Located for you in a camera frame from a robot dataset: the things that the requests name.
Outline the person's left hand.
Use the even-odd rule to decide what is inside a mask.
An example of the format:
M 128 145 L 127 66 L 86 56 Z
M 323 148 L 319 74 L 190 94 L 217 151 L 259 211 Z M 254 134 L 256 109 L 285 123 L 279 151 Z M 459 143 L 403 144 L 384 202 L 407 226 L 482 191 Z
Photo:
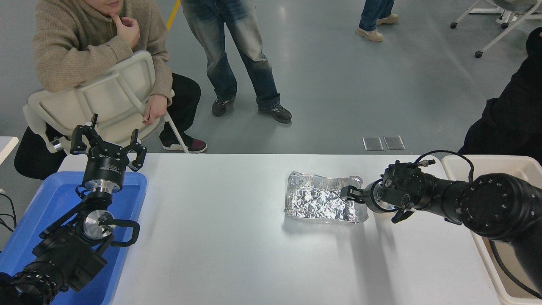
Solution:
M 168 98 L 161 94 L 151 95 L 147 101 L 147 108 L 143 114 L 142 123 L 152 125 L 166 114 Z

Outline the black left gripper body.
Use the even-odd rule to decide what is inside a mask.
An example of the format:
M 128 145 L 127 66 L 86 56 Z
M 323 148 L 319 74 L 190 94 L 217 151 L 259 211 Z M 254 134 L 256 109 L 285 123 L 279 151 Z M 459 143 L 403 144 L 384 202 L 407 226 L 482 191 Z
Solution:
M 83 176 L 84 182 L 97 180 L 124 182 L 124 174 L 129 159 L 126 155 L 107 155 L 98 148 L 88 153 L 88 162 Z

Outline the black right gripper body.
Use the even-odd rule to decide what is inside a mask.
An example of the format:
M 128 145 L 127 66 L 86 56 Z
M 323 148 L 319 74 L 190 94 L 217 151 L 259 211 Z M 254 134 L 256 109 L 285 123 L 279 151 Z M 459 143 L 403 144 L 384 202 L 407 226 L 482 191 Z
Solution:
M 371 211 L 380 211 L 380 206 L 377 203 L 377 199 L 374 195 L 375 190 L 378 188 L 380 180 L 374 181 L 367 185 L 364 189 L 364 203 Z

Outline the person's right hand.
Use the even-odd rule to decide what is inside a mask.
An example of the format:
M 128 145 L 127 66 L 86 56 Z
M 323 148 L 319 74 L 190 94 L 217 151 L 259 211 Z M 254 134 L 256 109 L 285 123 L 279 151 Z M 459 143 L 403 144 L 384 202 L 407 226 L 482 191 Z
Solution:
M 137 20 L 130 17 L 120 17 L 115 13 L 110 13 L 110 17 L 116 25 L 117 35 L 126 40 L 130 48 L 134 50 L 141 37 Z

